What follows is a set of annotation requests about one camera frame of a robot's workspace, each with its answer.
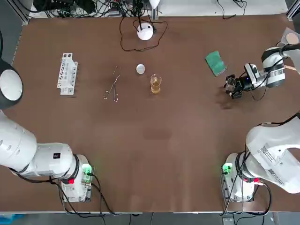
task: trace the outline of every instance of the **white robotic arm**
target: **white robotic arm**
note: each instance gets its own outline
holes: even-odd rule
[[[300,73],[300,44],[272,47],[262,54],[263,70],[258,71],[254,64],[245,64],[245,74],[235,78],[226,77],[225,91],[232,99],[240,98],[244,91],[252,91],[267,86],[273,88],[285,80],[284,59],[290,57]]]
[[[223,165],[223,191],[228,197],[231,193],[230,201],[252,199],[259,179],[268,180],[288,193],[300,193],[300,162],[289,151],[300,149],[300,113],[277,127],[252,128],[246,137],[246,147],[247,152],[229,155]]]
[[[91,190],[91,177],[86,174],[92,172],[86,157],[74,155],[67,144],[38,144],[31,132],[1,110],[17,104],[22,96],[18,73],[0,59],[0,165],[25,178],[58,178],[70,202],[84,202]]]
[[[288,150],[300,149],[300,114],[278,127],[258,126],[247,134],[249,177],[268,180],[288,193],[300,192],[300,162]]]

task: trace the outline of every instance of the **metal frame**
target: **metal frame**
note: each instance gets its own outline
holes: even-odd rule
[[[293,16],[297,14],[298,9],[300,8],[300,0],[295,0],[291,7],[287,10],[286,16],[288,20],[292,20]]]

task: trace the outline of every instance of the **floor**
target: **floor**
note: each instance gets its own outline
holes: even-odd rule
[[[222,217],[217,213],[200,213],[200,214],[187,214],[187,213],[154,213],[151,224],[152,213],[143,213],[137,217],[123,214],[120,216],[105,217],[106,225],[222,225]],[[240,217],[248,217],[244,215],[235,215],[235,222]],[[297,225],[299,224],[300,213],[269,213],[265,216],[264,225]],[[25,217],[15,220],[13,225],[103,225],[104,222],[101,218],[79,218],[78,216],[70,216],[66,214],[28,214]],[[238,222],[238,225],[261,225],[263,217],[245,218]]]

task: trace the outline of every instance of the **small white cap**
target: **small white cap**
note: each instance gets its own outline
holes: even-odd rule
[[[145,66],[143,64],[139,64],[136,67],[136,71],[138,74],[143,74],[145,73]]]

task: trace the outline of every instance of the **green sponge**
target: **green sponge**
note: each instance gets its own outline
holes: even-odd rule
[[[227,69],[221,59],[219,51],[209,53],[208,56],[206,56],[205,60],[207,61],[207,64],[209,65],[215,76],[219,76]]]

